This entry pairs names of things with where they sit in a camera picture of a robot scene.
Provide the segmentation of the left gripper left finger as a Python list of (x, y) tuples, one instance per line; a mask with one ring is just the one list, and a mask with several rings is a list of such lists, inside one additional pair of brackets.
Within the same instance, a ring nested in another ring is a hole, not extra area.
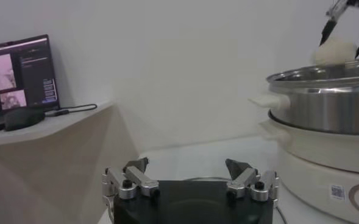
[(137, 192), (151, 200), (160, 196), (160, 184), (144, 173), (149, 159), (147, 157), (129, 161), (122, 169), (107, 167), (102, 174), (102, 196), (108, 199), (116, 195), (122, 200), (132, 200)]

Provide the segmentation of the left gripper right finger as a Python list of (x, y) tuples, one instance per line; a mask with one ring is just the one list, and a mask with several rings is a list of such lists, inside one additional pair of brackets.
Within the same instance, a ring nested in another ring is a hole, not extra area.
[(248, 163), (225, 160), (231, 180), (227, 182), (227, 196), (235, 201), (249, 196), (257, 202), (278, 202), (280, 178), (274, 170), (260, 173)]

